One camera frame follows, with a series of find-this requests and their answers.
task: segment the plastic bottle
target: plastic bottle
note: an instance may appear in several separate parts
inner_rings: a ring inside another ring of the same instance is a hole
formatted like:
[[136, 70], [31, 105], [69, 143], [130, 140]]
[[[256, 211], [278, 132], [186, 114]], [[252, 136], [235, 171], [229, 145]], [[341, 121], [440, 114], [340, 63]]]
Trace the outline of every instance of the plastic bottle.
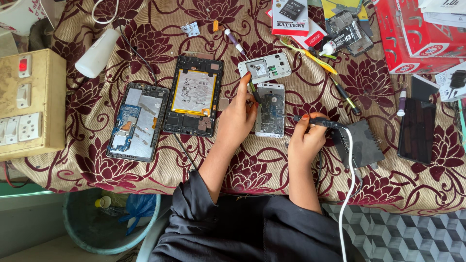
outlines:
[[76, 69], [89, 78], [96, 78], [103, 68], [107, 65], [110, 53], [116, 44], [118, 37], [121, 36], [120, 29], [107, 29], [97, 41], [84, 53], [76, 62]]

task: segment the phone screen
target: phone screen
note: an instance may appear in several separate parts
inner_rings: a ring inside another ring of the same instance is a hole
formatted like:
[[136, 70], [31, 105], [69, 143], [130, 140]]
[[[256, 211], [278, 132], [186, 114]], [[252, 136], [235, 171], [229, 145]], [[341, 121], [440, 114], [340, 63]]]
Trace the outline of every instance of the phone screen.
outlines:
[[401, 121], [398, 156], [430, 164], [435, 127], [436, 106], [407, 98]]

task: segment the blue plastic bag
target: blue plastic bag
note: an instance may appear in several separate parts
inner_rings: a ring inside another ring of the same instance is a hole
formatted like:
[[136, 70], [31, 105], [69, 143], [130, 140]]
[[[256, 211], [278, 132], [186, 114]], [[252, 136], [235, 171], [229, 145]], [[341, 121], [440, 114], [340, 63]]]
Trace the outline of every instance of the blue plastic bag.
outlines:
[[126, 201], [126, 211], [130, 213], [124, 217], [118, 219], [118, 222], [122, 223], [129, 219], [136, 217], [136, 221], [126, 231], [126, 235], [131, 234], [131, 231], [136, 227], [139, 222], [139, 218], [146, 216], [153, 216], [155, 211], [155, 205], [157, 203], [156, 194], [130, 194]]

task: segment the tablet battery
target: tablet battery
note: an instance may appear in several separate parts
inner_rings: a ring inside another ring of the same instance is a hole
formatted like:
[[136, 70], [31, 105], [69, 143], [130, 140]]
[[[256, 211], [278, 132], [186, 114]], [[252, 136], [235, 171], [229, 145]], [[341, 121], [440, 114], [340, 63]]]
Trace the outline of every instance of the tablet battery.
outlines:
[[298, 19], [298, 16], [301, 14], [303, 10], [307, 10], [304, 5], [298, 3], [295, 0], [289, 0], [283, 8], [280, 10], [280, 13], [293, 21]]
[[171, 111], [209, 116], [217, 74], [179, 70]]

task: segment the floral tablecloth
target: floral tablecloth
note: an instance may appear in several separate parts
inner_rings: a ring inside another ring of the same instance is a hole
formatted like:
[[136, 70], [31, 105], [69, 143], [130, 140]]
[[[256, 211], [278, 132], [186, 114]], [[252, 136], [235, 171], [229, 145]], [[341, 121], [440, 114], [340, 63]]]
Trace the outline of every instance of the floral tablecloth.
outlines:
[[[100, 187], [118, 193], [171, 194], [189, 178], [188, 159], [168, 133], [159, 138], [155, 160], [138, 163], [105, 156], [106, 146], [129, 82], [153, 84], [148, 67], [130, 47], [118, 39], [107, 67], [95, 79], [83, 77], [74, 63], [99, 38], [105, 29], [116, 28], [95, 23], [91, 10], [96, 0], [68, 0], [53, 36], [53, 50], [67, 62], [67, 88], [74, 94], [66, 97], [66, 148], [63, 151], [17, 159], [13, 164], [34, 182], [54, 192], [70, 192]], [[99, 4], [96, 17], [108, 20], [115, 10], [115, 0]], [[221, 98], [236, 94], [240, 79], [237, 64], [244, 61], [221, 31], [213, 32], [218, 20], [231, 29], [247, 56], [257, 58], [285, 52], [292, 75], [278, 79], [286, 86], [286, 136], [283, 139], [259, 138], [251, 133], [237, 149], [228, 168], [223, 192], [287, 194], [288, 159], [286, 144], [294, 130], [292, 116], [319, 111], [331, 120], [344, 124], [366, 119], [381, 141], [386, 159], [379, 168], [361, 168], [363, 188], [350, 200], [351, 204], [379, 207], [388, 212], [431, 215], [464, 208], [466, 156], [459, 144], [454, 125], [454, 110], [439, 98], [432, 164], [420, 165], [397, 156], [400, 118], [396, 116], [398, 82], [405, 76], [389, 76], [372, 3], [366, 5], [374, 32], [375, 46], [359, 57], [340, 52], [329, 61], [339, 76], [336, 80], [346, 88], [361, 108], [355, 115], [344, 103], [321, 67], [306, 57], [282, 46], [271, 36], [271, 20], [266, 15], [269, 0], [120, 0], [118, 20], [126, 25], [125, 34], [131, 45], [153, 67], [159, 86], [171, 87], [176, 57], [185, 51], [213, 53], [225, 62]], [[321, 8], [309, 7], [316, 22], [323, 21]], [[187, 38], [180, 26], [197, 21], [201, 35]], [[181, 136], [195, 165], [202, 164], [213, 138]], [[318, 158], [312, 164], [317, 178]], [[335, 201], [345, 198], [350, 173], [345, 170], [332, 140], [322, 150], [322, 176], [319, 197]]]

